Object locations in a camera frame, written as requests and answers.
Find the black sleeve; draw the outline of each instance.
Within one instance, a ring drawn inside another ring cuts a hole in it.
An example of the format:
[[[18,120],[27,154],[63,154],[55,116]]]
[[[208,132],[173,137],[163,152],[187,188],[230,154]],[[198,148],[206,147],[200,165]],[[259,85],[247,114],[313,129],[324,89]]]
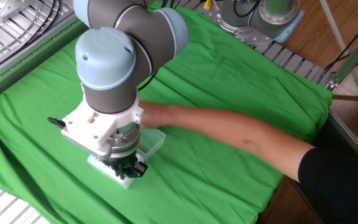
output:
[[[331,204],[340,223],[358,223],[358,160],[312,149],[302,158],[298,178]]]

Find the green fabric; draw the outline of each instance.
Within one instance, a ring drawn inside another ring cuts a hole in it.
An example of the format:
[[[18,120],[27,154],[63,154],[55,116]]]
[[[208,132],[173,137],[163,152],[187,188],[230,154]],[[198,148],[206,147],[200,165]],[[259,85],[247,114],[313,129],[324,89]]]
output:
[[[332,94],[288,73],[197,12],[179,9],[190,43],[141,91],[166,105],[221,108],[311,141]],[[81,101],[75,41],[0,95],[0,188],[51,223],[253,223],[282,174],[260,159],[174,127],[128,190],[93,169],[89,154],[47,117]]]

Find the clear plastic container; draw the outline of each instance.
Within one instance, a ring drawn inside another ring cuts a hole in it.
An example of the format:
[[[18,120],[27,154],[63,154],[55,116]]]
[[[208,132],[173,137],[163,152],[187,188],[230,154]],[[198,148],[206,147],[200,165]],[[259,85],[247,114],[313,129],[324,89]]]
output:
[[[140,143],[137,147],[139,153],[144,161],[149,160],[152,155],[159,149],[165,140],[165,134],[157,129],[141,129]]]

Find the wooden floor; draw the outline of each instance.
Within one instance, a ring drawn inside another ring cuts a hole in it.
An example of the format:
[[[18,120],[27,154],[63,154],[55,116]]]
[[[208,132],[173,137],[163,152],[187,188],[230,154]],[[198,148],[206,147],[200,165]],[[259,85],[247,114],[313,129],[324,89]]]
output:
[[[328,1],[345,44],[358,32],[358,1]],[[285,43],[285,47],[324,68],[341,52],[318,0],[300,0],[305,18]],[[354,79],[349,76],[337,91],[338,95],[358,96]],[[334,100],[331,109],[358,137],[358,101]],[[262,214],[261,223],[319,223],[311,209],[288,178],[284,178],[270,205]]]

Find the light blue joint cap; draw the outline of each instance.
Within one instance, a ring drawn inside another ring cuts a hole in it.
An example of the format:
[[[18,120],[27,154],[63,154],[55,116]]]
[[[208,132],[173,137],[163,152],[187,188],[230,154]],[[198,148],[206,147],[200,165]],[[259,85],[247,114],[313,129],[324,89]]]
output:
[[[173,58],[175,58],[189,42],[189,31],[186,22],[178,12],[168,7],[158,9],[154,12],[163,14],[171,27],[173,40],[175,42],[175,54],[173,56]]]
[[[86,31],[75,45],[80,80],[94,90],[109,90],[129,78],[136,63],[130,37],[112,27]]]
[[[83,23],[91,28],[90,20],[88,19],[88,5],[90,0],[73,0],[74,13]]]
[[[284,43],[291,36],[292,32],[295,30],[295,28],[298,26],[298,24],[301,22],[304,16],[305,16],[305,12],[301,10],[298,13],[298,15],[295,17],[295,19],[292,21],[291,25],[289,25],[287,29],[285,29],[285,31],[282,32],[274,40],[278,43]]]

